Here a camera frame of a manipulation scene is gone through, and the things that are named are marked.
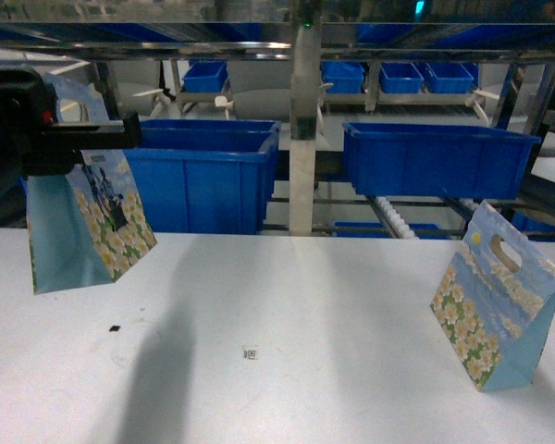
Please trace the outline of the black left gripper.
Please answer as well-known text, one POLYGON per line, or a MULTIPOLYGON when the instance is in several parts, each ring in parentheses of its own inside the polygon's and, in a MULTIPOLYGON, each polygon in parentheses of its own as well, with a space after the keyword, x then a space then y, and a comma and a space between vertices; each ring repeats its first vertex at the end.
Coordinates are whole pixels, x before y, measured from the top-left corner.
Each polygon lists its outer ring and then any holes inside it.
POLYGON ((135 113, 104 123, 60 122, 52 84, 30 67, 0 67, 0 200, 21 176, 67 174, 83 162, 83 150, 141 142, 135 113))

